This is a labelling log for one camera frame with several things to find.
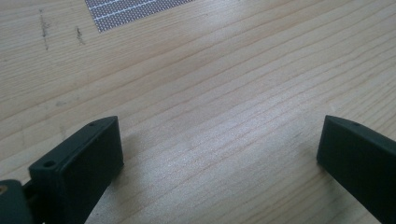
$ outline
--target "wooden plank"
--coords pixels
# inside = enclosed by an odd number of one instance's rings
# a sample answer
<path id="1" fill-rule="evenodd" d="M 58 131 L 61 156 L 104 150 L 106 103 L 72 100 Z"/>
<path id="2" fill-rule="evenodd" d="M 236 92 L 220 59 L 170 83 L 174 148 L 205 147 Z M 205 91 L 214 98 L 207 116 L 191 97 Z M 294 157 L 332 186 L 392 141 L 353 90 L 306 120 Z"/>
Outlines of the wooden plank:
<path id="1" fill-rule="evenodd" d="M 316 163 L 326 114 L 396 139 L 392 0 L 195 0 L 97 31 L 82 0 L 0 3 L 0 178 L 119 116 L 87 223 L 377 223 Z"/>

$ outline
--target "wood grain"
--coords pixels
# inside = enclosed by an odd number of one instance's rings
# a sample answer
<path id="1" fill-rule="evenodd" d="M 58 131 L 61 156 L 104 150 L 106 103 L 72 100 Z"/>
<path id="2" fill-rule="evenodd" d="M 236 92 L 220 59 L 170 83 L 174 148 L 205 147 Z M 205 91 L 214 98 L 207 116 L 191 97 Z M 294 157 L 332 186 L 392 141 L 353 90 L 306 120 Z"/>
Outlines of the wood grain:
<path id="1" fill-rule="evenodd" d="M 83 0 L 0 2 L 0 178 L 117 115 L 87 223 L 377 223 L 316 163 L 326 114 L 396 139 L 393 0 L 195 0 L 99 34 Z"/>

